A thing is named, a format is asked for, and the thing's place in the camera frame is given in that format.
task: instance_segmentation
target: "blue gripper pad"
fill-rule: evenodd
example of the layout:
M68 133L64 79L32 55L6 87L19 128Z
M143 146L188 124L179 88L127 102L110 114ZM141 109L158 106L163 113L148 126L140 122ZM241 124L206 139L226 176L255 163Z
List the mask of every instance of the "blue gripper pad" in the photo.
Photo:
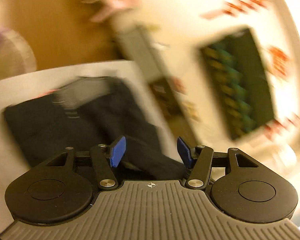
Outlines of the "blue gripper pad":
M125 151L126 151L126 138L122 136L119 140L111 144L111 157L110 157L110 167L116 168L119 165Z
M177 150L186 168L192 169L194 166L194 159L191 157L191 150L180 137L178 137L177 140Z

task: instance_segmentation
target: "black cloth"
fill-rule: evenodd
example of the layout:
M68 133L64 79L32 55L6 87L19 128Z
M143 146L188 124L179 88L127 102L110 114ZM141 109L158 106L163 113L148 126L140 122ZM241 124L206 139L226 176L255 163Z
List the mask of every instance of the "black cloth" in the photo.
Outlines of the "black cloth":
M8 106L4 118L29 164L34 167L65 147L85 151L124 135L125 161L155 179L182 179L186 168L162 154L157 128L146 121L129 88L115 78L109 85L111 93L80 106L77 116L56 103L55 94Z

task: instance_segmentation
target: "silver screw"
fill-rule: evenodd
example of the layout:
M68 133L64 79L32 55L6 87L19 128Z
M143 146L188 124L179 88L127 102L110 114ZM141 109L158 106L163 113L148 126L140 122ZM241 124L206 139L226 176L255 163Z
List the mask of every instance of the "silver screw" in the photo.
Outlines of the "silver screw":
M112 187L115 185L115 181L113 179L103 179L100 181L100 185L102 187Z
M199 179L191 179L188 181L188 185L191 187L202 187L203 182Z

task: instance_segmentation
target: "wooden floor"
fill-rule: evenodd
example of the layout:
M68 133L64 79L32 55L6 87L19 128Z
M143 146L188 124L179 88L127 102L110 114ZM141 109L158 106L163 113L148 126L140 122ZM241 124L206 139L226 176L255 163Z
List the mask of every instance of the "wooden floor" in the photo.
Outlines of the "wooden floor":
M39 70L116 59L108 25L89 22L97 9L80 0L0 0L0 26L28 41Z

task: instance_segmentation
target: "ribbed surface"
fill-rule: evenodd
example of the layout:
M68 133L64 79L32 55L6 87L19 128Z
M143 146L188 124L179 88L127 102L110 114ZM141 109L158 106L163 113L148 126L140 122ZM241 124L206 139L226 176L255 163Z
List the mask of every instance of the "ribbed surface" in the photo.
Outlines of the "ribbed surface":
M66 224L36 227L16 222L3 240L197 240L300 239L288 219L271 224L237 221L219 210L199 190L179 181L126 181L115 191L102 192L82 216Z

